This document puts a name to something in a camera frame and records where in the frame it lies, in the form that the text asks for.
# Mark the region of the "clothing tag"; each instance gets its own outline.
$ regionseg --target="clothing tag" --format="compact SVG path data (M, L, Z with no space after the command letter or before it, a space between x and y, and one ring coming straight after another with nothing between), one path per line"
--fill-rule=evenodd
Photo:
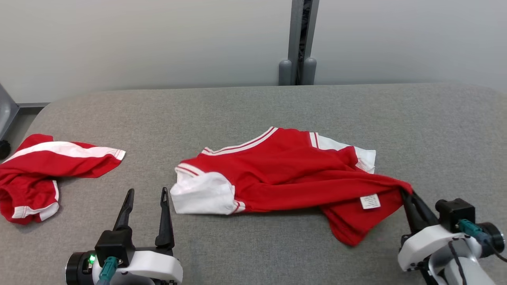
M380 207L380 200L377 194L361 197L360 199L363 209L373 209Z

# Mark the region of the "white partition panel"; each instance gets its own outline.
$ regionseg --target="white partition panel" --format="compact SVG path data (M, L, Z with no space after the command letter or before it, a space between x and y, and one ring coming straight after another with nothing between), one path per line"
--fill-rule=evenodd
M291 0L0 0L17 103L95 90L277 85Z
M320 0L315 84L460 81L507 91L504 0Z

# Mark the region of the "black circular motor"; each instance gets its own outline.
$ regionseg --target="black circular motor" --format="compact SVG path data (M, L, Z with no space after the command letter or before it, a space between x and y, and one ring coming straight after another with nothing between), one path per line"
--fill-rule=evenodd
M492 237L492 246L496 249L497 252L501 253L505 249L505 238L503 233L492 223L484 222L477 224L485 233L489 234ZM483 255L490 256L493 254L493 250L490 252L483 253Z
M95 258L95 251L73 253L65 266L65 283L67 285L93 285L92 266Z

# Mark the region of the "red and white shirt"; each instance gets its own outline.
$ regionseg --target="red and white shirt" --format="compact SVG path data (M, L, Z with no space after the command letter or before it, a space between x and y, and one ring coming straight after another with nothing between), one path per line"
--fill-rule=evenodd
M12 223L38 223L54 215L60 196L53 177L96 178L118 166L125 151L33 134L0 164L0 212Z
M204 148L182 161L170 192L177 213L319 206L336 238L357 245L402 205L400 190L412 193L406 182L373 174L375 154L315 132L271 127L242 145ZM365 206L366 200L374 206Z

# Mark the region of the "gray fabric surface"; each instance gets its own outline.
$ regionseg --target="gray fabric surface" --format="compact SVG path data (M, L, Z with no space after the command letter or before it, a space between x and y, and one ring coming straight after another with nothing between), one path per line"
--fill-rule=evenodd
M507 231L507 99L457 84L134 90L63 99L47 106L28 134L127 151L98 179L59 179L61 209L41 223L0 220L2 284L63 284L72 252L93 249L135 188L130 225L136 246L158 233L162 186L173 168L204 146L236 145L269 126L312 130L376 149L376 172L410 182L430 205L463 198L478 221ZM173 213L174 254L188 284L423 284L401 272L403 209L356 248L338 242L324 215L307 209L262 215ZM481 264L503 284L505 263Z

